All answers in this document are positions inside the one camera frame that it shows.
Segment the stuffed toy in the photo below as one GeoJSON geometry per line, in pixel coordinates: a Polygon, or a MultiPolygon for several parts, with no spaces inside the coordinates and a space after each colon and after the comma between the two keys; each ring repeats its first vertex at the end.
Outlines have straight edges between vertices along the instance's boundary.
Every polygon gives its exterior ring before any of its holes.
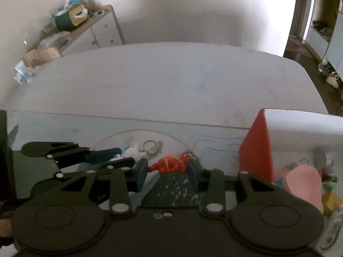
{"type": "Polygon", "coordinates": [[[186,172],[187,162],[189,159],[193,158],[191,153],[185,153],[179,157],[175,157],[172,154],[166,154],[157,163],[148,167],[148,172],[158,170],[160,174],[164,173],[176,173],[176,172],[186,172]]]}
{"type": "Polygon", "coordinates": [[[136,144],[134,147],[128,147],[122,155],[117,154],[115,158],[111,159],[110,161],[123,159],[123,158],[134,158],[134,160],[140,161],[142,158],[147,158],[148,153],[142,152],[140,149],[138,149],[138,144],[136,144]]]}

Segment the white cabinet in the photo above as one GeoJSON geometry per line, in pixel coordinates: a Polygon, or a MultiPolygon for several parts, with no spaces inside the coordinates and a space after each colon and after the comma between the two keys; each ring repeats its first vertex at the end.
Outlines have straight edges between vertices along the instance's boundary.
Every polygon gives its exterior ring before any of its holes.
{"type": "Polygon", "coordinates": [[[77,39],[75,39],[72,44],[70,44],[63,52],[62,56],[67,56],[71,54],[81,53],[89,50],[99,48],[98,43],[94,38],[92,30],[89,28],[83,34],[81,34],[77,39]]]}
{"type": "Polygon", "coordinates": [[[338,13],[336,26],[332,34],[331,42],[326,53],[326,58],[334,69],[338,69],[343,56],[343,14],[338,13]]]}
{"type": "Polygon", "coordinates": [[[313,27],[308,29],[306,42],[312,47],[317,55],[323,60],[326,50],[328,48],[328,42],[324,39],[313,27]]]}
{"type": "Polygon", "coordinates": [[[100,48],[123,44],[111,13],[95,23],[92,26],[92,31],[100,48]]]}
{"type": "Polygon", "coordinates": [[[122,45],[122,41],[117,29],[112,30],[101,40],[98,40],[98,44],[100,48],[109,47],[109,46],[116,46],[122,45]]]}
{"type": "Polygon", "coordinates": [[[92,26],[92,31],[97,40],[103,39],[113,30],[117,30],[117,26],[111,12],[92,26]]]}
{"type": "Polygon", "coordinates": [[[72,31],[71,44],[66,44],[60,53],[62,56],[66,56],[122,44],[114,15],[109,10],[106,15],[89,19],[72,31]]]}
{"type": "Polygon", "coordinates": [[[340,63],[338,64],[338,67],[336,68],[336,72],[338,75],[343,78],[343,58],[341,59],[340,63]]]}

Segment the yellow block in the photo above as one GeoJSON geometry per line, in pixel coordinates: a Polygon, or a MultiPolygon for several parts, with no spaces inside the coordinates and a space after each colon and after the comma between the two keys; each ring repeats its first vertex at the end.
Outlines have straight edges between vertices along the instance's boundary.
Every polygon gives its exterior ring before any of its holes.
{"type": "Polygon", "coordinates": [[[322,196],[322,203],[324,205],[324,212],[331,215],[332,212],[339,210],[343,201],[335,192],[331,191],[322,196]]]}

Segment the white plush toy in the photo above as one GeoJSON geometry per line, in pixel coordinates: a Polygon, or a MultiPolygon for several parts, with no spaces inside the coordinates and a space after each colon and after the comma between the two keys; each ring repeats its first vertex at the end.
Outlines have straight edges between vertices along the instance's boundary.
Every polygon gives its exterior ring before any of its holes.
{"type": "Polygon", "coordinates": [[[148,157],[148,153],[141,152],[138,149],[138,144],[136,144],[134,147],[126,149],[122,155],[117,154],[117,156],[113,159],[110,159],[110,161],[123,159],[123,158],[134,158],[134,160],[137,162],[141,160],[142,158],[147,158],[147,157],[148,157]]]}

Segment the circular pad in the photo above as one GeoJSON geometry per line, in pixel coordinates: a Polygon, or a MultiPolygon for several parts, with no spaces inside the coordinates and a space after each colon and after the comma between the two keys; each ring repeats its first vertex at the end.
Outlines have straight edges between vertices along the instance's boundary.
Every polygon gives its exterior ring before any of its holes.
{"type": "Polygon", "coordinates": [[[22,206],[12,216],[19,243],[40,252],[70,251],[99,234],[105,218],[95,203],[83,206],[22,206]]]}
{"type": "Polygon", "coordinates": [[[36,222],[48,229],[64,228],[75,220],[75,212],[69,207],[45,207],[36,213],[36,222]]]}
{"type": "Polygon", "coordinates": [[[300,219],[296,210],[284,206],[265,207],[260,211],[260,217],[265,224],[272,227],[291,227],[300,219]]]}
{"type": "Polygon", "coordinates": [[[321,234],[323,219],[308,206],[236,206],[229,223],[243,240],[264,251],[295,252],[311,245],[321,234]]]}

